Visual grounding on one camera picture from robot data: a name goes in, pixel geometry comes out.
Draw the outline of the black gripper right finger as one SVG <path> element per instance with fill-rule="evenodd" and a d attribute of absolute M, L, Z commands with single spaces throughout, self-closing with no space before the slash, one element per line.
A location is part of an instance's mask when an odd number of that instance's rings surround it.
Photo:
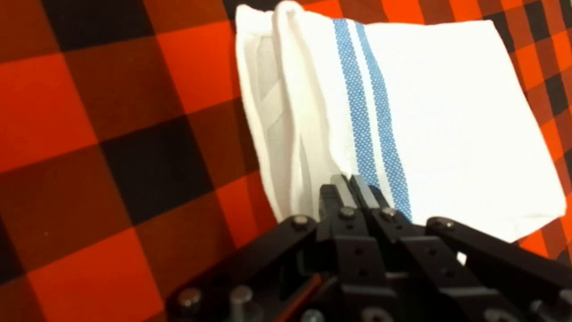
<path fill-rule="evenodd" d="M 418 322 L 474 322 L 477 280 L 460 271 L 449 246 L 411 224 L 359 176 L 349 185 L 370 233 L 381 244 L 386 278 L 406 305 L 406 314 Z"/>

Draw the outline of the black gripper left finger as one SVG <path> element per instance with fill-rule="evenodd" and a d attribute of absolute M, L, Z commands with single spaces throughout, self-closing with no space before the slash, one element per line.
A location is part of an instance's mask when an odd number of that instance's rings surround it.
<path fill-rule="evenodd" d="M 374 301 L 383 282 L 383 262 L 343 176 L 320 189 L 320 217 L 333 241 L 345 317 L 351 322 L 377 322 Z"/>

